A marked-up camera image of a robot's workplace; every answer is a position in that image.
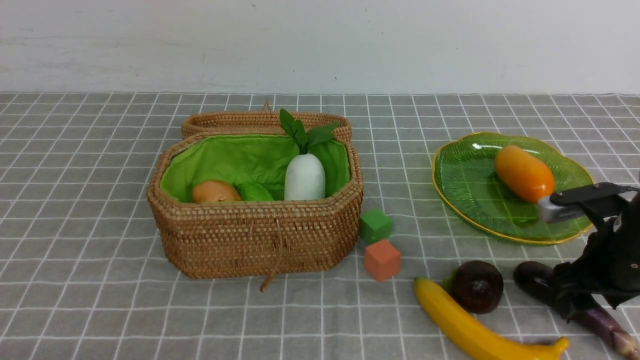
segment orange vegetable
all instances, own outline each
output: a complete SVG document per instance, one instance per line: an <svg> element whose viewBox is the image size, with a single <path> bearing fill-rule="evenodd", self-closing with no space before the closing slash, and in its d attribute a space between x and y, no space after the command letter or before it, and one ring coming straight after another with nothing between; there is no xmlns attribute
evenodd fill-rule
<svg viewBox="0 0 640 360"><path fill-rule="evenodd" d="M193 188L193 202L242 201L233 185L220 180L205 180Z"/></svg>
<svg viewBox="0 0 640 360"><path fill-rule="evenodd" d="M547 164L518 146L505 146L496 154L495 171L524 201L537 203L554 192L554 175Z"/></svg>

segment leaf-shaped plate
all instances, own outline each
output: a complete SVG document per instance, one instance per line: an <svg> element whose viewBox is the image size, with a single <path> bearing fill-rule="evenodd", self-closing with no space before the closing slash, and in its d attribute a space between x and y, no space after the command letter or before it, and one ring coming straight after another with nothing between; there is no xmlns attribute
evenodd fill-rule
<svg viewBox="0 0 640 360"><path fill-rule="evenodd" d="M468 223L520 243L553 245L588 230L591 222L586 217L558 224L538 220L537 204L520 199L500 181L493 159L509 144L546 163L554 175L556 191L593 184L587 170L540 140L474 133L436 151L431 176L440 198Z"/></svg>

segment orange cube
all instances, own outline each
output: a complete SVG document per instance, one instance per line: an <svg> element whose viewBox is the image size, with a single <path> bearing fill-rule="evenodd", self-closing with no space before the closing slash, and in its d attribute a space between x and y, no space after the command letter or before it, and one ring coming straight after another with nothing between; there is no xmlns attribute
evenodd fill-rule
<svg viewBox="0 0 640 360"><path fill-rule="evenodd" d="M380 240L364 250L364 267L371 277L383 282L400 272L400 252L387 240Z"/></svg>

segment purple eggplant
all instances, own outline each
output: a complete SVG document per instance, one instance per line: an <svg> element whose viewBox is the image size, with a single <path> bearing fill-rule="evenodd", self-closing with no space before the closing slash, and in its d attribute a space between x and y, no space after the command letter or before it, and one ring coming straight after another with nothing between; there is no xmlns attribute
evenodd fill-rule
<svg viewBox="0 0 640 360"><path fill-rule="evenodd" d="M516 285L529 296L553 308L554 294L548 284L552 269L537 261L520 263L513 271ZM601 338L604 343L628 360L640 360L636 340L601 306L577 313L569 320Z"/></svg>

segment robotic arm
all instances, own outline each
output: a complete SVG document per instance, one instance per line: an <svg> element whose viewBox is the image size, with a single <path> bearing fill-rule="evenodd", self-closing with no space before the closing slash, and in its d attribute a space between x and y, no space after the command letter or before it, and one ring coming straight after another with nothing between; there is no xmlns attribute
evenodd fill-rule
<svg viewBox="0 0 640 360"><path fill-rule="evenodd" d="M637 192L631 201L620 194ZM573 188L540 199L538 217L556 223L587 216L596 231L574 262L554 267L549 285L567 320L602 295L616 309L640 295L640 188L613 183Z"/></svg>

